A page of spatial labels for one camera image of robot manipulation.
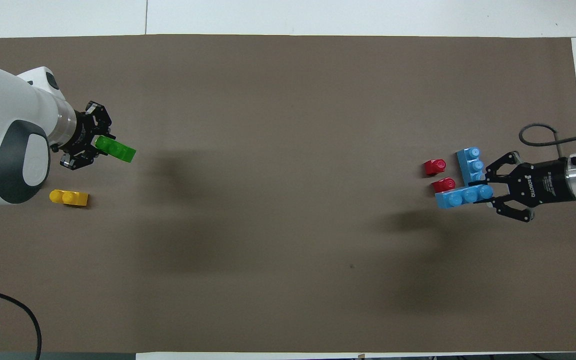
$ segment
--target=toy block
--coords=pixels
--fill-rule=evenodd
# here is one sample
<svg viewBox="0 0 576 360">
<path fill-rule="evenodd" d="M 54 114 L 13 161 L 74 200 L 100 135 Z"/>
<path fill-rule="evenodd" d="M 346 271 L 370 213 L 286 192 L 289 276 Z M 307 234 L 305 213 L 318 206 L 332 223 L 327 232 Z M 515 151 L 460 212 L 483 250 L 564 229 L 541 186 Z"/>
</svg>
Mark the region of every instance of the toy block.
<svg viewBox="0 0 576 360">
<path fill-rule="evenodd" d="M 441 180 L 432 183 L 432 187 L 434 188 L 435 193 L 452 191 L 455 186 L 457 186 L 457 183 L 455 183 L 455 180 L 450 177 L 444 177 Z"/>
<path fill-rule="evenodd" d="M 446 170 L 446 162 L 443 159 L 428 160 L 423 163 L 423 167 L 426 175 L 435 176 Z"/>
<path fill-rule="evenodd" d="M 50 192 L 50 201 L 58 204 L 85 207 L 88 204 L 88 193 L 54 189 Z"/>
<path fill-rule="evenodd" d="M 493 189 L 490 185 L 464 186 L 434 194 L 437 206 L 441 209 L 455 208 L 464 204 L 490 199 Z"/>
<path fill-rule="evenodd" d="M 480 160 L 480 148 L 473 146 L 457 151 L 457 161 L 459 162 L 461 177 L 465 186 L 469 186 L 471 182 L 482 180 L 484 162 Z"/>
<path fill-rule="evenodd" d="M 137 152 L 134 148 L 103 135 L 94 141 L 94 147 L 127 163 L 133 161 L 133 157 L 135 157 Z"/>
</svg>

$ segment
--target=brown table surface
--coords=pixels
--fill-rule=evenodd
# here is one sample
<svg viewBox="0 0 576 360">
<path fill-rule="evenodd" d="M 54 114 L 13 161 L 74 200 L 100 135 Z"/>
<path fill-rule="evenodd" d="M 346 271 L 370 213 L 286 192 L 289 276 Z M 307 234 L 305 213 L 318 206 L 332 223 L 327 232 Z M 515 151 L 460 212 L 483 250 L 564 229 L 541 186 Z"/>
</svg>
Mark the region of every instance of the brown table surface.
<svg viewBox="0 0 576 360">
<path fill-rule="evenodd" d="M 554 159 L 517 132 L 576 135 L 570 39 L 0 39 L 0 68 L 38 66 L 137 149 L 55 154 L 0 206 L 0 292 L 46 351 L 576 351 L 576 203 L 437 209 L 421 170 L 444 158 L 461 185 L 470 146 Z M 25 316 L 0 301 L 0 351 L 33 348 Z"/>
</svg>

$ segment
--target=blue l-shaped block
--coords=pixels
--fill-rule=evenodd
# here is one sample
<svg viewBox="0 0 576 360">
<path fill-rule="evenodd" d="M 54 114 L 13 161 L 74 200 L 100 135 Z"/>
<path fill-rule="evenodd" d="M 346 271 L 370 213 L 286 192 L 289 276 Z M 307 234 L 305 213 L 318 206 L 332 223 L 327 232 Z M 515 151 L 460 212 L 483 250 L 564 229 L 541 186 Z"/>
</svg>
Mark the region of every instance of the blue l-shaped block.
<svg viewBox="0 0 576 360">
<path fill-rule="evenodd" d="M 459 205 L 490 199 L 493 189 L 490 185 L 464 186 L 434 194 L 437 206 L 441 209 L 455 208 Z"/>
<path fill-rule="evenodd" d="M 473 146 L 457 151 L 457 161 L 459 162 L 461 177 L 465 186 L 468 186 L 471 182 L 482 180 L 484 162 L 480 160 L 480 148 Z"/>
</svg>

